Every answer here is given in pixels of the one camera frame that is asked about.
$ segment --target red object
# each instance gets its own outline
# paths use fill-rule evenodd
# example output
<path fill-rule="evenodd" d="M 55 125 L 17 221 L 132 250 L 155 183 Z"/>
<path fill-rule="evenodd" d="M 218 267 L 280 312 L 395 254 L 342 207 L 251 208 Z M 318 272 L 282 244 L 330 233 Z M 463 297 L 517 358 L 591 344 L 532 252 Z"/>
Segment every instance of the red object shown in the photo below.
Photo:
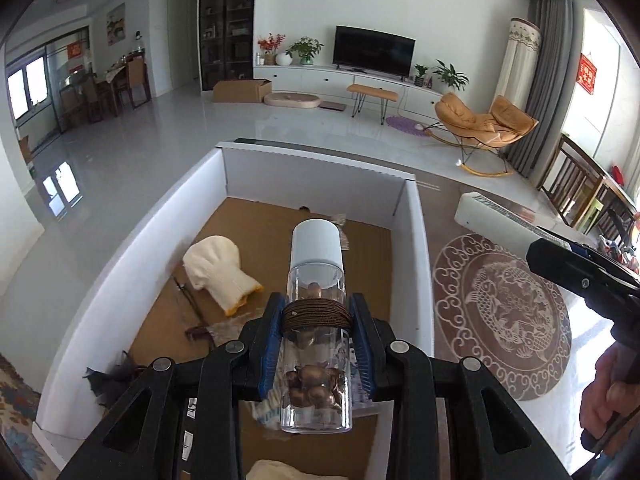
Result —
<path fill-rule="evenodd" d="M 73 43 L 69 43 L 66 46 L 67 59 L 73 59 L 79 56 L 82 56 L 82 41 L 75 41 Z"/>
<path fill-rule="evenodd" d="M 611 176 L 613 180 L 615 180 L 619 186 L 625 187 L 625 177 L 622 176 L 622 171 L 617 166 L 611 168 Z"/>
<path fill-rule="evenodd" d="M 590 95 L 596 86 L 596 66 L 587 59 L 584 54 L 580 54 L 580 66 L 578 67 L 578 77 L 576 81 Z"/>
<path fill-rule="evenodd" d="M 269 33 L 269 37 L 266 40 L 258 40 L 258 45 L 260 45 L 260 48 L 263 49 L 267 54 L 275 54 L 276 50 L 284 41 L 284 38 L 284 34 L 278 34 L 274 38 L 273 34 Z"/>

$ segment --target brown cord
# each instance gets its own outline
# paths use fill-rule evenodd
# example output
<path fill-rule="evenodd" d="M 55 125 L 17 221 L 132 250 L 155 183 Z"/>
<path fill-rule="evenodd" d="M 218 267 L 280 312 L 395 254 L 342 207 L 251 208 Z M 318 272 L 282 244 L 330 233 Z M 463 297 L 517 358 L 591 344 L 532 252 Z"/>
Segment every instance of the brown cord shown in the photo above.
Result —
<path fill-rule="evenodd" d="M 351 314 L 334 300 L 306 298 L 289 303 L 282 312 L 282 333 L 301 328 L 329 326 L 351 331 Z"/>

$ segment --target human hand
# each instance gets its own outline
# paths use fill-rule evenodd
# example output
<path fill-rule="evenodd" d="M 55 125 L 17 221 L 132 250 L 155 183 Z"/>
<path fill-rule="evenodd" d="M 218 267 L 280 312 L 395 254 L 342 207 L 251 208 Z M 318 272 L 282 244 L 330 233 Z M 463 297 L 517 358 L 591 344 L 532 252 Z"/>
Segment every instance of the human hand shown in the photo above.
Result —
<path fill-rule="evenodd" d="M 611 371 L 618 358 L 619 343 L 613 343 L 596 361 L 596 377 L 582 392 L 580 426 L 600 439 L 607 430 L 613 412 L 628 416 L 640 404 L 640 384 L 612 384 Z M 604 452 L 614 456 L 625 444 L 640 414 L 619 430 L 607 444 Z"/>

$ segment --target gray curtain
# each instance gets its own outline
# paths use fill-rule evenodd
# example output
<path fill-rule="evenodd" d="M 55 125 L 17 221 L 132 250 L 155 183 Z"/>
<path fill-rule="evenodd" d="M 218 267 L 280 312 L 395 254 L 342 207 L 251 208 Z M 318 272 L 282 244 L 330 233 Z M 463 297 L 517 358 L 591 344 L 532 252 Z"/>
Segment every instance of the gray curtain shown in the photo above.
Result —
<path fill-rule="evenodd" d="M 525 111 L 539 123 L 529 135 L 514 143 L 507 156 L 525 177 L 538 161 L 567 78 L 574 34 L 574 0 L 530 0 L 529 21 L 540 28 L 542 49 Z"/>

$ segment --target white box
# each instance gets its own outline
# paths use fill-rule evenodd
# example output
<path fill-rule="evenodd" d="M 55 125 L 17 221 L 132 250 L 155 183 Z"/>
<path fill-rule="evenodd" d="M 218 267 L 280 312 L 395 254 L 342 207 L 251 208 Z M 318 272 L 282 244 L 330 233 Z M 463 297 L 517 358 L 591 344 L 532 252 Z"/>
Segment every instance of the white box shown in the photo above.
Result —
<path fill-rule="evenodd" d="M 346 213 L 392 234 L 390 324 L 433 356 L 433 295 L 427 238 L 415 177 L 317 153 L 220 143 L 140 221 L 87 293 L 49 370 L 33 433 L 62 469 L 102 418 L 87 367 L 108 370 L 132 344 L 171 270 L 229 197 Z M 376 450 L 388 450 L 390 412 L 378 417 Z M 386 454 L 372 453 L 367 479 L 383 478 Z"/>

